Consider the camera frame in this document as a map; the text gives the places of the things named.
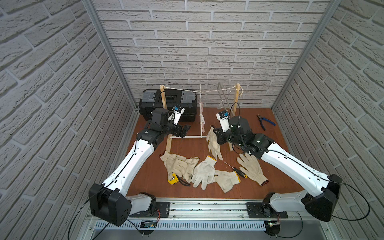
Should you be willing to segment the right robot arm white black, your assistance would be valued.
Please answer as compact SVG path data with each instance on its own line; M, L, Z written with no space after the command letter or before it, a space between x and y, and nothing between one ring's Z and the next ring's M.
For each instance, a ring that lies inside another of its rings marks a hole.
M238 158L240 170L248 178L263 176L259 160L275 166L295 180L303 191L288 194L271 192L263 200L261 211L269 217L272 213L308 212L314 218L328 222L340 196L342 179L335 174L326 175L306 165L289 154L274 140L264 134L254 134L246 119L229 117L227 111L217 113L221 127L215 128L219 145L231 143L244 152Z

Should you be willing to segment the white plastic clip hanger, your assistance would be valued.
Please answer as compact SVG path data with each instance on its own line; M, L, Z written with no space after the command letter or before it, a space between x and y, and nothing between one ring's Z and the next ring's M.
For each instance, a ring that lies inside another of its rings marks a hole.
M200 109L200 138L204 138L203 133L205 132L205 119L203 115L204 107L202 102L202 87L201 84L199 84L199 109Z

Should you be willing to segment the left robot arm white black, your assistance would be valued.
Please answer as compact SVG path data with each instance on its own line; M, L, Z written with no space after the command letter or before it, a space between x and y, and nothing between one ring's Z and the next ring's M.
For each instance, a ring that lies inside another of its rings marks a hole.
M91 214L115 226L121 226L128 217L152 217L156 211L156 198L147 193L127 196L128 189L140 168L167 135L184 138L189 125L178 124L185 109L175 105L171 111L154 109L152 119L137 134L136 141L113 173L101 184L89 190Z

